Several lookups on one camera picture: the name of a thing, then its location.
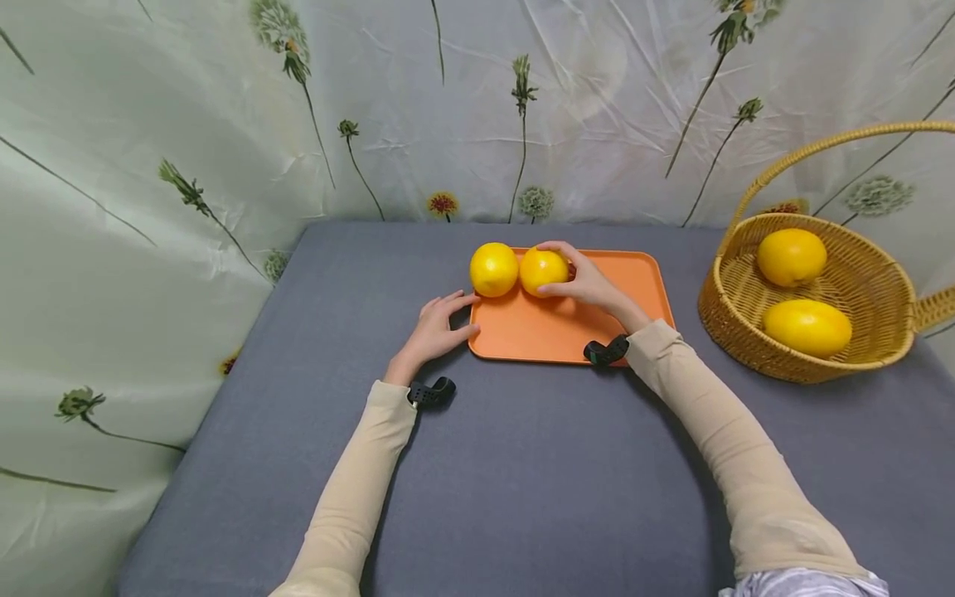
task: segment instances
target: gray tablecloth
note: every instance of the gray tablecloth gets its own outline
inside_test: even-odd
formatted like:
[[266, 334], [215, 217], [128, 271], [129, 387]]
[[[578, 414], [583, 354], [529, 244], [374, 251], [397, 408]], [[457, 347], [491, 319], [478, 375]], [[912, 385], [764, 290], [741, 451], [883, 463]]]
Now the gray tablecloth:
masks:
[[[122, 569], [123, 597], [241, 597], [277, 586], [420, 306], [467, 288], [481, 243], [641, 250], [677, 328], [762, 421], [810, 500], [897, 595], [947, 596], [955, 556], [955, 383], [924, 343], [815, 387], [750, 372], [701, 327], [719, 232], [588, 224], [319, 223], [302, 238]], [[481, 361], [401, 460], [364, 595], [715, 595], [732, 584], [718, 491], [629, 371]]]

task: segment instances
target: orange tray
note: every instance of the orange tray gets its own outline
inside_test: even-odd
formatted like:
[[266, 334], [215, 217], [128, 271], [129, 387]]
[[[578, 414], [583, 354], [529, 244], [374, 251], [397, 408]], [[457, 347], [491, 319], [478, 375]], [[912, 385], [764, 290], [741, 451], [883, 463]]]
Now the orange tray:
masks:
[[[518, 258], [526, 248], [515, 248]], [[651, 319], [673, 326], [667, 292], [656, 260], [646, 253], [582, 250], [600, 271], [636, 301]], [[608, 344], [624, 329], [613, 317], [592, 305], [569, 298], [539, 299], [524, 292], [518, 281], [499, 298], [484, 298], [471, 309], [471, 323], [480, 333], [468, 341], [481, 358], [589, 365], [584, 346], [591, 340]], [[624, 365], [623, 361], [614, 364]]]

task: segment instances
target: person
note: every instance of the person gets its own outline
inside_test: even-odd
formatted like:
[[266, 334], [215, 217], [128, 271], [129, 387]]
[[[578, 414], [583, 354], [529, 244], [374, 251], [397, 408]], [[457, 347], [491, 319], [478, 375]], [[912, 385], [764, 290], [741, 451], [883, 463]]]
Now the person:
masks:
[[[856, 561], [839, 531], [806, 499], [753, 414], [680, 334], [615, 288], [573, 246], [560, 252], [572, 278], [541, 287], [615, 317], [628, 334], [626, 360], [686, 427], [723, 493], [732, 527], [737, 585], [721, 597], [888, 595], [887, 584]], [[364, 413], [318, 501], [302, 548], [272, 597], [355, 597], [398, 455], [416, 410], [407, 399], [418, 369], [478, 333], [452, 330], [449, 316], [473, 305], [459, 290], [429, 301], [417, 327], [368, 396]]]

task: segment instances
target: white fabric backdrop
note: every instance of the white fabric backdrop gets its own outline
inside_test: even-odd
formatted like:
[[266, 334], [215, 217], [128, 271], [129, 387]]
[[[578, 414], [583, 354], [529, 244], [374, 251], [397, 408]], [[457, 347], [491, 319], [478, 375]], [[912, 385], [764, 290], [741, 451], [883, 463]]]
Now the white fabric backdrop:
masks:
[[[528, 223], [536, 186], [535, 223], [681, 225], [712, 166], [688, 225], [722, 226], [806, 142], [955, 119], [953, 0], [434, 7], [440, 45], [427, 0], [0, 5], [0, 594], [106, 594], [309, 219], [501, 222], [517, 187]], [[737, 43], [666, 178], [718, 28]], [[848, 225], [919, 290], [955, 283], [955, 139], [906, 140], [859, 179], [894, 191], [828, 203], [899, 140], [807, 160], [753, 209], [801, 197], [844, 222], [847, 197], [910, 196]], [[955, 331], [929, 342], [955, 367]]]

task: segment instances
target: beige sleeve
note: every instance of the beige sleeve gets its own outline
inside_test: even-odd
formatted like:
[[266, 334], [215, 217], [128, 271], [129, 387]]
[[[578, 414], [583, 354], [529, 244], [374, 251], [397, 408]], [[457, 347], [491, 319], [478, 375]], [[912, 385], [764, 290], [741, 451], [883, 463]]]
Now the beige sleeve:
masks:
[[753, 414], [680, 334], [656, 321], [629, 341], [630, 367], [683, 421], [723, 492], [737, 579], [793, 567], [868, 576]]
[[357, 597], [394, 466], [416, 416], [408, 388], [374, 382], [358, 427], [318, 501], [298, 558], [272, 597]]

